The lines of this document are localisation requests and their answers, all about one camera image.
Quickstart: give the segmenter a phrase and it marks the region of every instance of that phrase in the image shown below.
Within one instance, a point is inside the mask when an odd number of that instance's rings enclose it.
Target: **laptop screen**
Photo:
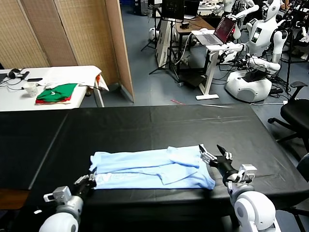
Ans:
[[[197,10],[199,7],[199,1],[189,1],[186,0],[184,2],[184,14],[185,15],[191,15],[191,16],[196,16],[197,15]]]
[[[232,19],[223,16],[218,27],[216,28],[214,35],[219,38],[223,43],[225,43],[228,37],[231,35],[236,22]]]

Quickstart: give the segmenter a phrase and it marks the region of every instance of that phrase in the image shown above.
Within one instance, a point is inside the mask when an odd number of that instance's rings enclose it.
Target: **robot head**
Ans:
[[[267,0],[263,2],[262,14],[264,21],[276,17],[280,9],[280,0]]]

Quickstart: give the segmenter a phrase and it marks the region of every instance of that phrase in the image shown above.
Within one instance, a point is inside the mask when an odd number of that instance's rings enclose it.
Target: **folded green shirt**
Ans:
[[[46,89],[39,96],[37,96],[37,100],[42,100],[45,102],[59,102],[71,96],[76,86],[77,84],[66,84],[57,86],[56,88]]]

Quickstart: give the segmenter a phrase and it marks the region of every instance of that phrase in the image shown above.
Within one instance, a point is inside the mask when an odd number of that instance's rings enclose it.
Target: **black chair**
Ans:
[[[298,171],[302,174],[302,176],[307,182],[309,181],[309,168],[308,167],[309,167],[309,153],[301,159],[301,161],[299,162],[297,166]],[[291,208],[284,209],[284,211],[287,211],[293,214],[300,231],[306,232],[304,225],[300,220],[299,215],[304,215],[304,216],[309,217],[309,199],[306,199],[303,202]]]
[[[275,117],[268,119],[268,123],[277,122],[295,132],[292,135],[277,140],[278,143],[294,138],[301,138],[304,141],[307,152],[309,152],[309,100],[295,99],[302,87],[307,87],[307,85],[300,81],[296,81],[291,84],[291,87],[296,88],[296,91],[288,103],[281,107],[280,112],[282,118],[287,121],[288,124]]]

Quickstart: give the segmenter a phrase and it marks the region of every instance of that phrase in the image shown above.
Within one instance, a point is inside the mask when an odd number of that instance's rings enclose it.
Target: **folded shirt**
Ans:
[[[44,102],[60,102],[71,97],[76,86],[77,84],[66,84],[52,89],[45,89],[39,96],[37,96],[36,100]]]
[[[140,152],[96,152],[96,189],[213,189],[198,146]]]

